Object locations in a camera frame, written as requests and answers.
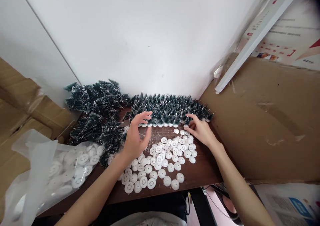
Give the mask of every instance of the brown tabletop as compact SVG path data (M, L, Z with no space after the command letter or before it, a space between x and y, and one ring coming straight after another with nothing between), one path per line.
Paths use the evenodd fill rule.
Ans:
M122 119L125 112L130 111L130 109L130 107L124 108L119 114L120 119ZM129 125L129 120L124 121L124 123L121 126L127 125ZM183 129L183 125L180 124L178 126L178 129ZM141 137L145 135L146 130L147 127L139 128ZM173 130L174 127L152 127L152 137L150 139L148 148L144 151L145 156L147 157L150 155L149 150L152 144L157 144L158 142L160 142L162 137L166 137L167 139L173 139L176 136L180 136L180 134L175 134ZM174 170L172 173L170 173L168 172L167 168L164 168L166 170L166 175L169 175L172 180L176 179L177 173L182 173L184 175L185 180L183 183L180 184L178 191L222 182L222 177L219 172L219 168L209 149L196 138L194 138L193 143L197 146L196 151L198 152L195 164L192 164L189 162L188 159L185 159L185 164L181 165L180 171ZM172 159L168 159L168 162L174 164ZM87 188L89 188L90 185L100 176L102 172L102 166L100 164L97 164L96 167L93 169L92 173L88 176L88 178L78 191L76 191L69 197L65 198L58 204L54 205L53 207L42 213L40 217L57 215L66 212L74 204L74 202L87 190ZM106 204L120 203L124 201L166 194L171 192L174 192L171 186L164 186L163 179L160 179L159 177L157 179L157 185L153 189L150 190L148 188L144 188L138 194L136 194L134 191L131 194L125 193L124 185L121 184L121 181L118 181L115 184L112 192L110 193L110 196Z

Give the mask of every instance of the cardboard box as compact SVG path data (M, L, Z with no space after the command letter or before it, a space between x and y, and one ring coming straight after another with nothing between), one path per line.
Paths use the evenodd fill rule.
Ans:
M214 88L201 102L246 180L320 181L319 71L249 57L220 94Z
M11 150L26 131L35 129L54 140L68 135L75 122L67 109L60 108L41 92L31 79L0 58L0 221L5 193L12 181L30 169L28 159Z

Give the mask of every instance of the plastic wrap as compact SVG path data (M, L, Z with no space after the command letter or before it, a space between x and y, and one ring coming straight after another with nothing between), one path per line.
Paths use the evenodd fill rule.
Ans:
M1 226L30 226L37 215L77 191L99 162L104 146L92 142L59 144L32 129L12 145L12 150L28 158L31 169L8 188Z

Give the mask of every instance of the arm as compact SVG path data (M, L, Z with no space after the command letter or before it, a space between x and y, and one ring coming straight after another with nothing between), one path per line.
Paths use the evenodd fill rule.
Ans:
M223 145L216 139L208 123L193 118L189 128L184 128L205 144L215 157L228 193L244 225L275 225L269 213L248 186L237 168L228 157Z
M123 151L114 157L109 167L72 205L56 226L87 226L98 217L121 173L147 147L151 138L151 127L147 129L145 138L141 140L138 124L147 123L145 119L151 119L149 116L151 114L152 112L143 112L134 117Z

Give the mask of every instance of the right hand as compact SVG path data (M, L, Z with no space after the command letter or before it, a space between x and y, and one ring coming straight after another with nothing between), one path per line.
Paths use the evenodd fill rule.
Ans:
M199 139L210 150L214 150L217 147L223 148L223 145L217 140L207 122L200 121L194 114L186 114L186 116L193 120L190 122L189 127L185 127L184 130Z

